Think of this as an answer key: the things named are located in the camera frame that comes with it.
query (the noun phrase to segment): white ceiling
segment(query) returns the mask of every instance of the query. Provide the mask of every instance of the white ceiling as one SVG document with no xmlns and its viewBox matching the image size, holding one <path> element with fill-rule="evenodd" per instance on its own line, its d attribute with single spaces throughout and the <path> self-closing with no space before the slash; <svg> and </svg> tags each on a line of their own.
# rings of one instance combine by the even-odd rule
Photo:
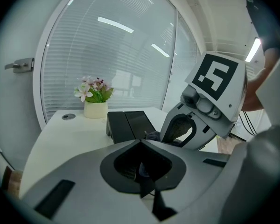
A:
<svg viewBox="0 0 280 224">
<path fill-rule="evenodd" d="M 245 60 L 255 37 L 256 30 L 246 9 L 246 0 L 187 0 L 192 8 L 208 51 Z M 257 73 L 264 66 L 260 47 L 251 60 Z"/>
</svg>

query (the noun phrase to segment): door handle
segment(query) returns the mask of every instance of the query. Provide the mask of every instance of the door handle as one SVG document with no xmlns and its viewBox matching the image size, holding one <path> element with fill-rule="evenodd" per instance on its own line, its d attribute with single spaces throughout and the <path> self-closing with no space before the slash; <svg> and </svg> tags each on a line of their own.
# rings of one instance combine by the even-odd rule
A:
<svg viewBox="0 0 280 224">
<path fill-rule="evenodd" d="M 8 65 L 5 65 L 4 69 L 7 70 L 7 69 L 10 69 L 10 68 L 20 68 L 20 67 L 21 67 L 21 65 L 19 65 L 19 64 L 11 63 L 11 64 L 8 64 Z"/>
<path fill-rule="evenodd" d="M 4 66 L 4 69 L 14 69 L 14 73 L 24 73 L 33 71 L 34 58 L 25 58 L 17 60 L 14 63 L 10 63 Z"/>
</svg>

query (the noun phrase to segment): glass wall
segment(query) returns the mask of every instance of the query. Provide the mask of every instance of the glass wall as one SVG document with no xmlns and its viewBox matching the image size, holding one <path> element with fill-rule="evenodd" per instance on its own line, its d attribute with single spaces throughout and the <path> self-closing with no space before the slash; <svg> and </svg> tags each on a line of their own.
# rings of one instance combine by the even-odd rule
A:
<svg viewBox="0 0 280 224">
<path fill-rule="evenodd" d="M 188 85 L 184 80 L 195 66 L 197 58 L 197 44 L 179 13 L 177 24 L 174 59 L 162 109 L 165 112 L 169 112 L 180 102 L 181 94 Z"/>
<path fill-rule="evenodd" d="M 70 0 L 53 27 L 42 61 L 46 120 L 59 109 L 83 108 L 73 91 L 78 78 L 87 75 L 112 83 L 109 108 L 161 108 L 175 25 L 176 9 L 168 0 Z M 178 58 L 175 63 L 185 65 Z"/>
</svg>

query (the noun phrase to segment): flower pot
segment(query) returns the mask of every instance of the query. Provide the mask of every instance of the flower pot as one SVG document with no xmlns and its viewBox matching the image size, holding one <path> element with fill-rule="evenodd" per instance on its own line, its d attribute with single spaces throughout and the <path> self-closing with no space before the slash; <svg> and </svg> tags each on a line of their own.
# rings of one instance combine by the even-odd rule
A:
<svg viewBox="0 0 280 224">
<path fill-rule="evenodd" d="M 108 113 L 108 104 L 104 103 L 90 103 L 85 101 L 84 116 L 90 119 L 106 118 Z"/>
</svg>

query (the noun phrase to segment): door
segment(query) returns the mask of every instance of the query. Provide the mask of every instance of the door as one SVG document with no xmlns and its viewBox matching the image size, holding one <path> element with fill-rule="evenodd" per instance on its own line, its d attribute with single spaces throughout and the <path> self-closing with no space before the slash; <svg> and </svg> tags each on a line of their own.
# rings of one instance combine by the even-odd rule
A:
<svg viewBox="0 0 280 224">
<path fill-rule="evenodd" d="M 33 99 L 33 73 L 16 74 L 4 66 L 35 57 L 43 29 L 60 1 L 17 0 L 0 25 L 0 148 L 18 170 L 24 169 L 41 129 Z"/>
</svg>

